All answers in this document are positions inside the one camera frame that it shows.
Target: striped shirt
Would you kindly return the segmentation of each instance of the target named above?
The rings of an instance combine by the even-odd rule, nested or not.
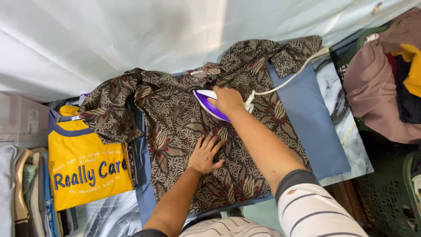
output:
[[[306,170],[287,174],[275,195],[279,222],[288,237],[368,237],[359,224]],[[156,229],[142,230],[133,237],[167,237]],[[181,237],[207,236],[282,236],[278,231],[240,217],[199,222]]]

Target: white power cord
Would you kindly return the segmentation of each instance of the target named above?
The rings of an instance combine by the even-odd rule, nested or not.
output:
[[[286,82],[282,83],[281,85],[279,85],[277,88],[274,88],[270,91],[266,91],[266,92],[256,92],[255,90],[253,90],[251,92],[251,95],[248,97],[248,99],[246,100],[246,102],[244,102],[244,106],[248,109],[251,108],[253,106],[252,102],[254,100],[254,96],[255,95],[264,95],[264,94],[269,94],[272,92],[277,91],[278,89],[282,88],[283,86],[285,86],[288,82],[290,82],[295,76],[297,76],[298,74],[300,74],[300,72],[307,66],[307,64],[314,58],[318,58],[320,56],[323,56],[325,54],[329,53],[329,48],[328,47],[323,47],[321,50],[319,50],[317,53],[311,55],[305,62],[304,64],[301,66],[300,70],[298,70],[298,72],[296,72],[291,78],[289,78]]]

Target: marble surface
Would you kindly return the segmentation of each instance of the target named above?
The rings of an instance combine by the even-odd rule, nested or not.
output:
[[[326,186],[372,173],[374,171],[373,167],[358,133],[333,62],[330,61],[330,58],[325,58],[322,62],[314,63],[313,66],[316,71],[320,92],[351,165],[351,172],[324,178],[320,180],[320,184]]]
[[[134,190],[77,206],[79,228],[71,237],[124,237],[141,230]]]

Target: white striped sleeve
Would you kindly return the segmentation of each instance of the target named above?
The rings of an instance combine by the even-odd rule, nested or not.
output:
[[[282,181],[278,188],[283,191],[280,195],[277,192],[276,196],[279,221],[285,234],[288,237],[368,237],[351,215],[324,188],[314,184],[315,178],[303,183],[302,177],[308,176],[305,172],[308,171],[288,174],[284,179],[289,181]],[[294,182],[300,179],[297,176],[301,176],[298,184]]]

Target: shirt sleeve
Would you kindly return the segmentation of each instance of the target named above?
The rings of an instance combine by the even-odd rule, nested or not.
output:
[[[307,170],[288,173],[275,195],[279,222],[288,237],[368,237],[352,216]]]
[[[141,230],[135,233],[134,235],[132,235],[132,237],[168,237],[168,236],[164,234],[164,232],[158,229],[145,229],[145,230]]]

